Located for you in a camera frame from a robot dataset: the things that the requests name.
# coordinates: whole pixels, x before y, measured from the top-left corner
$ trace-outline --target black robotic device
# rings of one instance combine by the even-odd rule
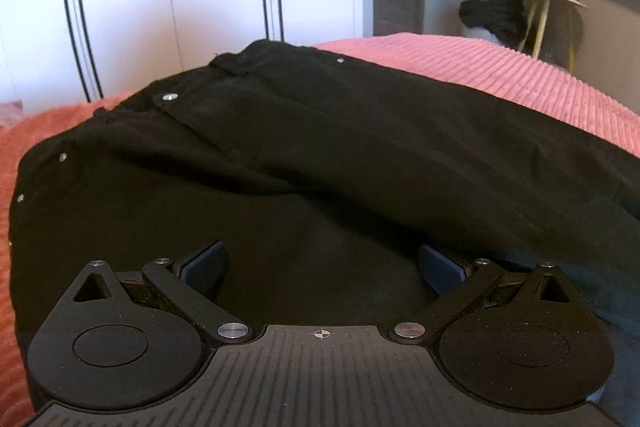
[[[465,266],[428,247],[418,262],[444,294],[391,331],[256,335],[203,295],[224,275],[222,242],[142,272],[92,261],[29,348],[44,405],[28,425],[615,425],[588,401],[612,349],[559,267]]]

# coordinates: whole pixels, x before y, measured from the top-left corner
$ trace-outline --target pink bedspread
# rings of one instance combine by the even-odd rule
[[[399,34],[329,42],[318,48],[483,90],[579,127],[640,157],[638,115],[561,70],[489,42]],[[0,427],[17,427],[33,414],[9,295],[8,210],[18,162],[36,143],[91,117],[97,107],[113,107],[121,99],[54,109],[0,130]]]

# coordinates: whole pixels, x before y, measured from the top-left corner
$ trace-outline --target red blanket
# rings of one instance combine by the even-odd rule
[[[562,70],[489,42],[399,34],[318,47],[483,90],[579,127],[640,157],[638,115]],[[123,96],[53,109],[0,130],[0,427],[17,427],[33,415],[9,294],[8,211],[18,162],[36,143],[86,120],[97,107],[111,108],[121,99]],[[33,291],[36,298],[38,289]]]

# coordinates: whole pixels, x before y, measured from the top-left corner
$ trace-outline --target pink blanket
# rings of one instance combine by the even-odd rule
[[[640,157],[638,115],[561,70],[489,42],[399,34],[329,42],[318,48],[483,90],[579,127]],[[9,295],[8,211],[18,162],[36,143],[86,120],[96,107],[110,108],[121,99],[50,110],[0,130],[0,427],[17,427],[33,415]]]

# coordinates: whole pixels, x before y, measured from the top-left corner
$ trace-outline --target wooden table leg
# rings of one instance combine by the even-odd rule
[[[538,33],[536,34],[536,45],[533,48],[533,58],[540,57],[540,49],[542,48],[542,39],[545,37],[546,18],[549,16],[549,5],[551,0],[545,0],[542,5],[542,14],[540,15],[540,23],[538,24]]]
[[[531,31],[531,25],[533,24],[533,17],[536,15],[536,10],[538,9],[538,0],[533,0],[531,3],[531,8],[529,9],[529,15],[527,17],[527,33],[525,33],[522,42],[518,46],[518,51],[522,51],[524,49],[525,44],[527,44],[527,39],[529,38],[529,32]]]
[[[569,73],[575,76],[575,44],[574,44],[574,14],[571,10],[571,7],[567,7],[567,30],[568,30],[568,39],[569,39],[569,64],[568,69]]]

